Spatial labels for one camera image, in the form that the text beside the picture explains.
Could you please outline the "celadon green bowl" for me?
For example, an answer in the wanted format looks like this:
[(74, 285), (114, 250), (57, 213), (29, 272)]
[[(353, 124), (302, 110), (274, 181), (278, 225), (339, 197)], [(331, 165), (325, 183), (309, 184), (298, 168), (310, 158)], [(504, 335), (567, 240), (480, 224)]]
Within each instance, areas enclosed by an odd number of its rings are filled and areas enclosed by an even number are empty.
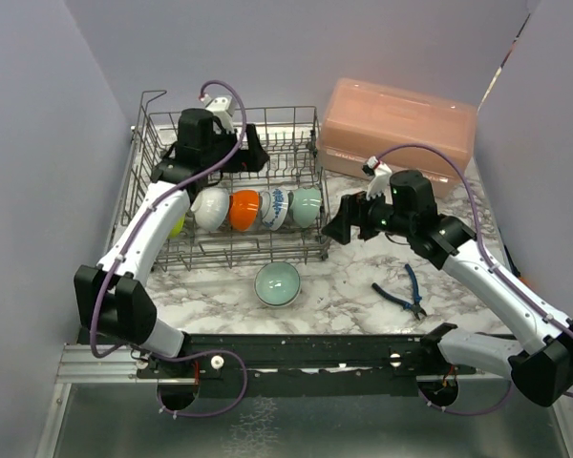
[(301, 228), (308, 228), (318, 217), (322, 203), (317, 188), (298, 188), (290, 192), (289, 211), (293, 221)]

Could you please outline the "blue floral bowl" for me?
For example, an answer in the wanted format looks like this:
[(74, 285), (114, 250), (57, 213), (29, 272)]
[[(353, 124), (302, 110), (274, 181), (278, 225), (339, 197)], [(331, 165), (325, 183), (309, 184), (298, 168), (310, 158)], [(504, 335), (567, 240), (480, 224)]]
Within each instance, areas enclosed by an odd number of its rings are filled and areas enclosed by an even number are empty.
[(283, 187), (271, 188), (260, 193), (261, 224), (265, 229), (277, 231), (285, 222), (288, 212), (288, 190)]

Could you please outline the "white round bowl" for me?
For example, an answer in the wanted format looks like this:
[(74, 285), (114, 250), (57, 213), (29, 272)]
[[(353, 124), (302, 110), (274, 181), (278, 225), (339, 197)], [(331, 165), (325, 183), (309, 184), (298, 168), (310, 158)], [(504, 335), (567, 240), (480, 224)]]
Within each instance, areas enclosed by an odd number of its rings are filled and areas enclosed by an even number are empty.
[(245, 232), (255, 221), (260, 208), (257, 191), (244, 189), (230, 196), (228, 221), (234, 230)]

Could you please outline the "grey bowl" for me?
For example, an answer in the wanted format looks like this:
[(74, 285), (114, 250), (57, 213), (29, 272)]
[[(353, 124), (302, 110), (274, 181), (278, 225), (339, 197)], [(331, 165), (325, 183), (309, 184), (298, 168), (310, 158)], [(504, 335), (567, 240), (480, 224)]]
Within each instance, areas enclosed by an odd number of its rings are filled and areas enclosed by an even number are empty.
[(191, 205), (197, 225), (206, 231), (216, 231), (227, 217), (230, 195), (222, 188), (203, 189)]

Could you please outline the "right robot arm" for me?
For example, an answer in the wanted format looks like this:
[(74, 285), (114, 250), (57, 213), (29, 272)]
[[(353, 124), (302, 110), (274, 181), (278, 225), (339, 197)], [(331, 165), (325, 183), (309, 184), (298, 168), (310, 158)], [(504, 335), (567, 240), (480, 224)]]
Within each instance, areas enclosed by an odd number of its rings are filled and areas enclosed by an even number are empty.
[(350, 230), (367, 240), (381, 233), (406, 239), (436, 269), (466, 286), (512, 331), (507, 341), (443, 324), (428, 334), (419, 361), (429, 372), (467, 365), (511, 381), (529, 401), (552, 406), (573, 386), (573, 319), (519, 282), (491, 257), (460, 219), (438, 212), (430, 181), (406, 170), (377, 176), (389, 193), (344, 195), (325, 236), (345, 245)]

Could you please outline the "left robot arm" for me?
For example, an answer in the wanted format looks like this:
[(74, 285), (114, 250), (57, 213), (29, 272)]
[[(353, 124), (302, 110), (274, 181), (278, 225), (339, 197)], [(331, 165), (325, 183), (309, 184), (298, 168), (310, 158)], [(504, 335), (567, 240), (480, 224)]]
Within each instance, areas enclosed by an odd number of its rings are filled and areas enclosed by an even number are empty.
[(109, 354), (97, 345), (103, 335), (158, 354), (171, 376), (189, 370), (185, 335), (159, 318), (145, 289), (149, 274), (173, 227), (208, 188), (209, 176), (258, 172), (267, 161), (254, 125), (235, 129), (227, 110), (181, 112), (177, 139), (153, 168), (143, 202), (123, 234), (96, 265), (82, 265), (74, 275), (79, 318), (95, 357)]

